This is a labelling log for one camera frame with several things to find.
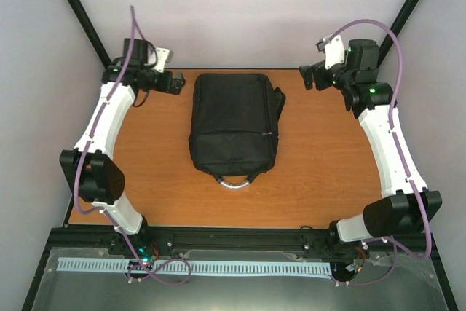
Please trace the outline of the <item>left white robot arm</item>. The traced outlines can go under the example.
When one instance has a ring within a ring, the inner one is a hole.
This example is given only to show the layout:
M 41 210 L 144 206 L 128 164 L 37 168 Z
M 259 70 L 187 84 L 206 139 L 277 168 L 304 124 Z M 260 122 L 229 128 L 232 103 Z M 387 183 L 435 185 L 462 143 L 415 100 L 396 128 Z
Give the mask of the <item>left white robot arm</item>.
M 126 38 L 123 55 L 103 72 L 99 99 L 84 134 L 59 157 L 75 208 L 83 215 L 97 211 L 107 216 L 116 231 L 127 234 L 126 246 L 138 255 L 150 249 L 151 235 L 141 229 L 146 220 L 125 195 L 125 175 L 113 161 L 114 147 L 139 93 L 181 93 L 183 75 L 165 68 L 172 56 L 168 48 Z

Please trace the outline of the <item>black student bag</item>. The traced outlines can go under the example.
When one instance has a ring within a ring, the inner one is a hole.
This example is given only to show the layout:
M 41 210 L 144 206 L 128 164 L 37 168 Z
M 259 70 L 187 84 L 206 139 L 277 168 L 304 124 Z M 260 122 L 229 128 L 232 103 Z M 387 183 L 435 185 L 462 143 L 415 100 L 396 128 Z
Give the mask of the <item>black student bag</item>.
M 189 151 L 194 167 L 238 190 L 275 165 L 286 96 L 264 74 L 200 74 Z

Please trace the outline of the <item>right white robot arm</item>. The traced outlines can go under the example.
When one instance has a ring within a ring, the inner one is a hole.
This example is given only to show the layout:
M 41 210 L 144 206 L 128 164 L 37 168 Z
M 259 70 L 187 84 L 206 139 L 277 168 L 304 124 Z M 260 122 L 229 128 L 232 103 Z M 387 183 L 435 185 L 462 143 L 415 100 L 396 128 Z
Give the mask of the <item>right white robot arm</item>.
M 332 222 L 330 243 L 426 232 L 425 224 L 442 205 L 441 195 L 428 188 L 412 160 L 392 102 L 393 89 L 377 80 L 377 43 L 352 39 L 345 47 L 340 36 L 327 36 L 317 48 L 325 59 L 299 67 L 305 87 L 319 91 L 334 87 L 341 92 L 345 109 L 353 113 L 370 144 L 382 196 L 361 214 Z

